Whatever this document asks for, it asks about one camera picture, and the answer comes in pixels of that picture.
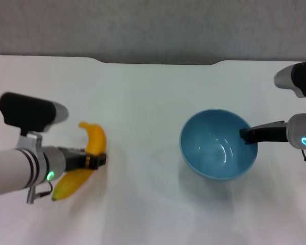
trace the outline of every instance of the white table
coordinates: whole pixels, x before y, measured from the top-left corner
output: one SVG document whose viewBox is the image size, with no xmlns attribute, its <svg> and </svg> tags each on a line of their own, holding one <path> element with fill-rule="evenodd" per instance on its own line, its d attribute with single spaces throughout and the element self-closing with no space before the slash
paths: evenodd
<svg viewBox="0 0 306 245">
<path fill-rule="evenodd" d="M 306 163 L 288 143 L 260 143 L 242 177 L 209 181 L 182 160 L 179 134 L 194 113 L 221 108 L 252 126 L 306 112 L 273 76 L 293 62 L 210 66 L 105 64 L 89 58 L 0 56 L 0 95 L 57 101 L 70 117 L 44 144 L 84 147 L 78 122 L 103 126 L 108 165 L 72 197 L 26 204 L 0 196 L 0 244 L 306 244 Z M 18 129 L 0 113 L 0 150 Z"/>
</svg>

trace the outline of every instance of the black stripe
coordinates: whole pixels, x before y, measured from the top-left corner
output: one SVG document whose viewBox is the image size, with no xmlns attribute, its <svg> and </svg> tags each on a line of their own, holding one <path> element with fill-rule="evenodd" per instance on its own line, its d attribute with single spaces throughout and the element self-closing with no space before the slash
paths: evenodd
<svg viewBox="0 0 306 245">
<path fill-rule="evenodd" d="M 43 155 L 44 155 L 44 159 L 45 159 L 45 163 L 46 163 L 46 173 L 45 173 L 45 176 L 44 176 L 44 179 L 42 180 L 42 182 L 44 182 L 46 180 L 46 177 L 47 175 L 49 174 L 50 172 L 50 164 L 49 164 L 49 159 L 47 158 L 46 154 L 43 152 Z"/>
<path fill-rule="evenodd" d="M 23 189 L 25 189 L 29 186 L 29 184 L 30 184 L 30 182 L 32 181 L 32 178 L 33 178 L 33 174 L 34 174 L 33 162 L 31 160 L 31 158 L 27 155 L 27 153 L 25 153 L 22 149 L 16 149 L 16 150 L 20 151 L 21 153 L 23 153 L 26 156 L 27 160 L 30 163 L 30 167 L 31 167 L 30 179 L 27 181 L 27 184 L 23 187 Z"/>
<path fill-rule="evenodd" d="M 33 180 L 33 182 L 31 183 L 31 186 L 35 183 L 35 181 L 37 180 L 37 178 L 39 177 L 39 172 L 40 172 L 40 164 L 39 164 L 39 160 L 37 159 L 37 157 L 35 156 L 35 154 L 31 151 L 29 151 L 28 149 L 23 149 L 25 151 L 27 151 L 28 153 L 31 154 L 31 156 L 34 158 L 35 161 L 35 165 L 36 165 L 36 174 L 35 174 L 35 178 Z"/>
</svg>

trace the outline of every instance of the green led light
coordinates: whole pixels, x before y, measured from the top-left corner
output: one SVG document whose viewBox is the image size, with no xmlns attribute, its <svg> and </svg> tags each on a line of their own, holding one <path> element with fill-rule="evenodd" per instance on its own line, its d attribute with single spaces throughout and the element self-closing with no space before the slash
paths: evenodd
<svg viewBox="0 0 306 245">
<path fill-rule="evenodd" d="M 53 178 L 54 175 L 55 175 L 55 173 L 51 171 L 51 172 L 48 173 L 48 175 L 46 176 L 46 179 L 50 181 L 50 180 Z"/>
</svg>

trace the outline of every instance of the yellow banana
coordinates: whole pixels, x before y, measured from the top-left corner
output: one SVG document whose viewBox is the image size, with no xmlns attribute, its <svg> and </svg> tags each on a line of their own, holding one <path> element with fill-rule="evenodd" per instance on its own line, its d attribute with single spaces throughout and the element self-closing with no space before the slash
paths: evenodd
<svg viewBox="0 0 306 245">
<path fill-rule="evenodd" d="M 87 154 L 98 156 L 106 151 L 106 135 L 99 125 L 81 122 L 79 127 L 84 128 L 88 134 L 89 140 L 85 149 Z M 88 166 L 89 158 L 87 157 L 85 166 Z M 93 171 L 91 169 L 76 169 L 67 172 L 57 183 L 52 200 L 58 201 L 71 196 L 85 183 Z"/>
</svg>

